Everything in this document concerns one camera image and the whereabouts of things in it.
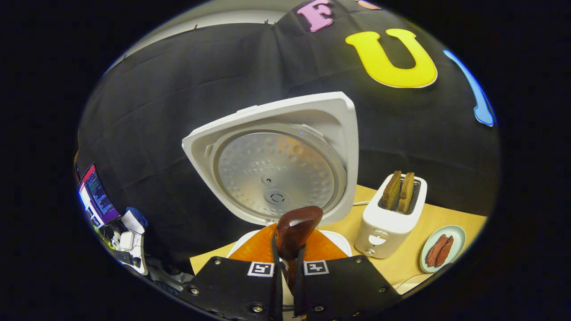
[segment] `inner lid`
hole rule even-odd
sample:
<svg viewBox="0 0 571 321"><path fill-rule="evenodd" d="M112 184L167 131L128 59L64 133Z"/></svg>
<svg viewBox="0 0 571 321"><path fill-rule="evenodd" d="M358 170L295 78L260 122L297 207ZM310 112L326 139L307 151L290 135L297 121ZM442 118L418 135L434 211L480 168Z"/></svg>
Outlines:
<svg viewBox="0 0 571 321"><path fill-rule="evenodd" d="M257 126L216 145L211 164L220 189L253 215L275 220L305 206L319 206L325 214L343 196L347 175L341 160L299 125Z"/></svg>

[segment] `monitor screen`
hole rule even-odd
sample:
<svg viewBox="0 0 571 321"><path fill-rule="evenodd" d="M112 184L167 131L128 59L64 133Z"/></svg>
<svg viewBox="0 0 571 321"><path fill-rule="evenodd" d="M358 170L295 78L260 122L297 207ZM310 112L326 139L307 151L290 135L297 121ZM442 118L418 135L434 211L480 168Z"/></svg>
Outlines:
<svg viewBox="0 0 571 321"><path fill-rule="evenodd" d="M83 203L85 208L85 214L87 216L87 222L91 222L95 228L100 229L105 224L101 222L101 217L99 216L99 212L95 209L95 204L89 197L89 193L85 188L85 183L81 183L79 185L79 197Z"/></svg>
<svg viewBox="0 0 571 321"><path fill-rule="evenodd" d="M83 176L79 194L83 203L86 204L86 208L92 207L95 209L97 214L95 216L98 216L97 221L100 219L101 224L108 224L110 221L121 216L105 193L99 175L97 175L97 171L95 170L95 164L92 164Z"/></svg>

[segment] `open lid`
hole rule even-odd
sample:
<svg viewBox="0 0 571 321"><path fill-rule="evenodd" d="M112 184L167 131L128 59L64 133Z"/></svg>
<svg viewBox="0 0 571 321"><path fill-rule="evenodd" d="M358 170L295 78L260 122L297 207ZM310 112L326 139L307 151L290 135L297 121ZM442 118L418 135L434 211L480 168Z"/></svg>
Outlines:
<svg viewBox="0 0 571 321"><path fill-rule="evenodd" d="M342 92L252 106L201 126L182 148L206 185L236 216L269 225L319 206L321 224L343 219L357 184L353 102Z"/></svg>

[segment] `brown handle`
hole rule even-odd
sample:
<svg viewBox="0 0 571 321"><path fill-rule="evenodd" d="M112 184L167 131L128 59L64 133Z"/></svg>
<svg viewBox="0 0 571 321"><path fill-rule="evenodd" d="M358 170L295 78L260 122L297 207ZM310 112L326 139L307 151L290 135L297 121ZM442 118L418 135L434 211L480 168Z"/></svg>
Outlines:
<svg viewBox="0 0 571 321"><path fill-rule="evenodd" d="M321 218L323 210L317 206L302 207L285 213L276 226L276 248L282 260L286 261L288 275L286 282L293 289L295 282L295 259L301 247L315 230Z"/></svg>

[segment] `blue object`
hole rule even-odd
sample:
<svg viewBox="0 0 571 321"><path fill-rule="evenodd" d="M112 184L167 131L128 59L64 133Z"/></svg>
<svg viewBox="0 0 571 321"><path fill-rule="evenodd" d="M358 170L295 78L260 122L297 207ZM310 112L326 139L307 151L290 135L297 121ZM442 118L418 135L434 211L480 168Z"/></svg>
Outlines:
<svg viewBox="0 0 571 321"><path fill-rule="evenodd" d="M131 213L133 214L133 216L139 221L139 223L143 226L143 227L147 227L148 226L148 221L146 218L144 218L143 214L141 214L141 212L139 212L139 210L137 210L134 207L128 207L127 208L127 212L131 211Z"/></svg>
<svg viewBox="0 0 571 321"><path fill-rule="evenodd" d="M476 79L474 78L474 76L472 76L472 74L466 68L466 66L464 66L464 64L460 62L460 60L454 54L452 54L452 52L450 52L449 50L444 50L444 54L452 61L454 61L458 65L458 67L460 67L460 69L466 76L466 79L468 80L468 83L470 84L472 91L474 92L474 97L476 98L476 107L474 108L474 116L476 116L476 119L482 124L492 127L494 125L494 116L492 114L493 111L492 107L489 104L488 98L486 97L484 91L482 90L482 87L480 87L478 81L476 81Z"/></svg>

